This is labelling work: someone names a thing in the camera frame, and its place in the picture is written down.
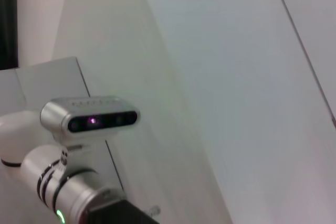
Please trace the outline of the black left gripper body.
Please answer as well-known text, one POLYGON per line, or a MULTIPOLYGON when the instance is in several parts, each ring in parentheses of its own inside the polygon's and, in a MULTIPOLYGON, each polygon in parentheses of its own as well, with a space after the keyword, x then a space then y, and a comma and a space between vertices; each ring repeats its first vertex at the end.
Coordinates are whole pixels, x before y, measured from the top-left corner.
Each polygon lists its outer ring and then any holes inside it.
POLYGON ((128 202, 119 202, 90 209, 86 214, 86 223, 92 224, 155 224, 156 220, 128 202))

